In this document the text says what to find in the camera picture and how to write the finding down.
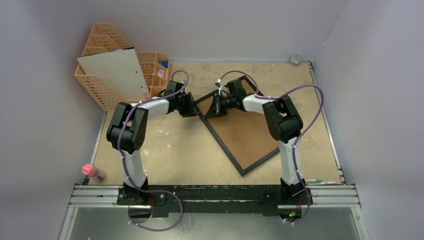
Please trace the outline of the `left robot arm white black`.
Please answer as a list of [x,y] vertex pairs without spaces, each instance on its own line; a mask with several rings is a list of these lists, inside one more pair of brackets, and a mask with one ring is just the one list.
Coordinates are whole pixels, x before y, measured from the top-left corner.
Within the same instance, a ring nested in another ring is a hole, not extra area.
[[187,85],[187,81],[171,80],[166,89],[153,98],[138,103],[120,102],[114,110],[106,139],[122,160],[125,174],[122,196],[138,205],[146,203],[151,193],[140,153],[146,139],[148,120],[173,111],[178,111],[184,118],[198,115],[192,94],[185,91]]

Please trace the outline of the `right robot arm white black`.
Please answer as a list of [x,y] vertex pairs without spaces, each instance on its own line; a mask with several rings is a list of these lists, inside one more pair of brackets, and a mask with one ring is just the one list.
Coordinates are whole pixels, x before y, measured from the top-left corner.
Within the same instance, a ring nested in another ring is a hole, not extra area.
[[264,115],[268,131],[278,143],[283,167],[280,196],[284,202],[292,204],[305,192],[305,179],[296,159],[299,154],[296,143],[304,127],[303,120],[287,94],[265,97],[247,93],[243,83],[248,81],[246,75],[230,80],[225,86],[225,94],[221,93],[223,87],[219,86],[204,117],[223,117],[229,109]]

